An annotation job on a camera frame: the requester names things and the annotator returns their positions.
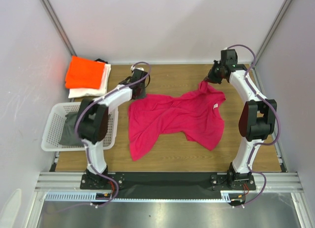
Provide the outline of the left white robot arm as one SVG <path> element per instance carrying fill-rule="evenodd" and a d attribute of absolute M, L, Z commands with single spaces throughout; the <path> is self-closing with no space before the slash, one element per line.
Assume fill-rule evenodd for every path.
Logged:
<path fill-rule="evenodd" d="M 132 99 L 145 96 L 146 79 L 150 74 L 143 69 L 131 67 L 132 75 L 121 81 L 117 87 L 104 96 L 81 101 L 74 126 L 74 132 L 84 145 L 87 169 L 82 176 L 83 190 L 104 189 L 114 180 L 108 176 L 102 141 L 108 132 L 110 113 Z"/>

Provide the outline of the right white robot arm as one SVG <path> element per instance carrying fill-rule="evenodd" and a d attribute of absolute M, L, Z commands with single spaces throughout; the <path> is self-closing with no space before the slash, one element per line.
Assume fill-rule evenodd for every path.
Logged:
<path fill-rule="evenodd" d="M 238 153 L 231 162 L 224 179 L 212 177 L 216 188 L 222 185 L 228 190 L 254 189 L 252 164 L 260 146 L 272 135 L 278 125 L 277 103 L 262 94 L 249 76 L 249 68 L 238 62 L 238 55 L 232 45 L 220 52 L 220 60 L 214 64 L 204 81 L 221 84 L 230 83 L 244 103 L 239 119 L 239 133 L 242 137 Z"/>

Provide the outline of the pink t shirt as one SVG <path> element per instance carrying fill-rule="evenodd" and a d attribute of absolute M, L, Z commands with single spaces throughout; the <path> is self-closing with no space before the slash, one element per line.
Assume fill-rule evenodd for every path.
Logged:
<path fill-rule="evenodd" d="M 188 141 L 212 151 L 220 142 L 224 120 L 223 92 L 207 82 L 180 97 L 148 94 L 128 108 L 129 151 L 133 161 L 149 153 L 161 134 L 183 132 Z"/>

